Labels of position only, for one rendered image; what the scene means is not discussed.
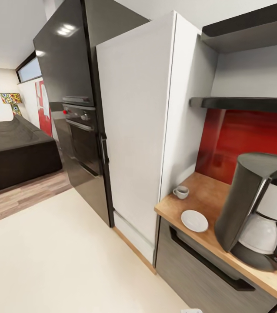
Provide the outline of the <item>saucer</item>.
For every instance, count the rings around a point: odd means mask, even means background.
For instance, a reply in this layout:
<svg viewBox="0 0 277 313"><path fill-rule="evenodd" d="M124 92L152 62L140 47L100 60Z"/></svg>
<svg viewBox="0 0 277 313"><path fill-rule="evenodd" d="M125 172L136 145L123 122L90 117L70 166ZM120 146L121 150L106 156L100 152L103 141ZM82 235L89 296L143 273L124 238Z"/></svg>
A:
<svg viewBox="0 0 277 313"><path fill-rule="evenodd" d="M186 210L181 214L183 224L192 231L203 232L208 228L205 216L194 210Z"/></svg>

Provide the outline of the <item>coffee cup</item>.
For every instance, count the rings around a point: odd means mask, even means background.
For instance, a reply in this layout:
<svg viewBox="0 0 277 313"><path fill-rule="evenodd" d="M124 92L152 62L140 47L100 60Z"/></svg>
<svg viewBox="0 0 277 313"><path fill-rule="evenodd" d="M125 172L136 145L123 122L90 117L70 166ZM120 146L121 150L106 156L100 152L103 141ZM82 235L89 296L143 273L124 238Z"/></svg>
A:
<svg viewBox="0 0 277 313"><path fill-rule="evenodd" d="M185 199L188 196L189 190L185 186L177 186L173 189L173 194L177 195L180 199Z"/></svg>

